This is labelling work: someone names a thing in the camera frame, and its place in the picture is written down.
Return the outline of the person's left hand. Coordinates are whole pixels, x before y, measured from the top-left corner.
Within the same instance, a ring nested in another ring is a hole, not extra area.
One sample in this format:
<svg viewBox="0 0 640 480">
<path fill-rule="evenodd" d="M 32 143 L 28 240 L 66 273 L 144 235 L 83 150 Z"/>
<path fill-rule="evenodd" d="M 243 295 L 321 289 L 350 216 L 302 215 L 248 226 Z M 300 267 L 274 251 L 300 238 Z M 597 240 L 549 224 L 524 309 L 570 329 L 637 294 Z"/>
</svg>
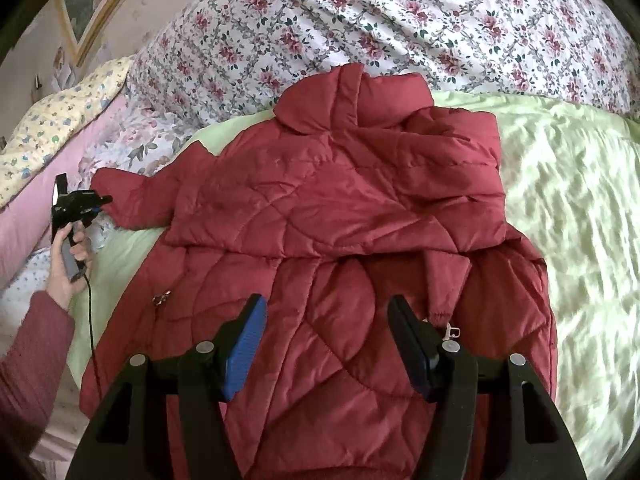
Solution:
<svg viewBox="0 0 640 480">
<path fill-rule="evenodd" d="M 85 263 L 86 278 L 89 277 L 93 264 L 92 243 L 81 222 L 67 223 L 64 228 L 56 232 L 50 249 L 50 271 L 46 292 L 64 311 L 68 310 L 72 299 L 86 287 L 84 280 L 78 278 L 77 281 L 72 282 L 66 273 L 63 243 L 70 233 L 74 234 L 75 244 L 70 246 L 68 253 L 78 262 Z"/>
</svg>

